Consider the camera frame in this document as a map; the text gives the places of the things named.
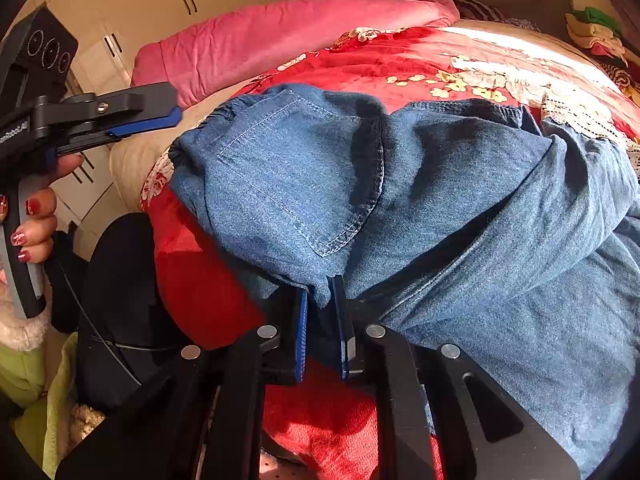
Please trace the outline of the left hand red nails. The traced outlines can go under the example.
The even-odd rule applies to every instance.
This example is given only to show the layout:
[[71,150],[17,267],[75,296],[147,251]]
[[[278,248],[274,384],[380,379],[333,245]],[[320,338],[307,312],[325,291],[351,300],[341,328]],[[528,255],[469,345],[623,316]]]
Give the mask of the left hand red nails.
[[88,262],[74,254],[73,243],[64,234],[56,232],[58,199],[51,184],[74,172],[83,162],[81,154],[64,155],[45,177],[38,174],[37,186],[21,202],[20,211],[25,218],[14,229],[9,229],[12,246],[9,254],[16,258],[17,269],[28,272],[30,266],[45,266],[47,258],[53,257],[54,263],[48,265],[49,278],[57,292],[67,287],[63,271],[75,287],[81,285],[87,275]]

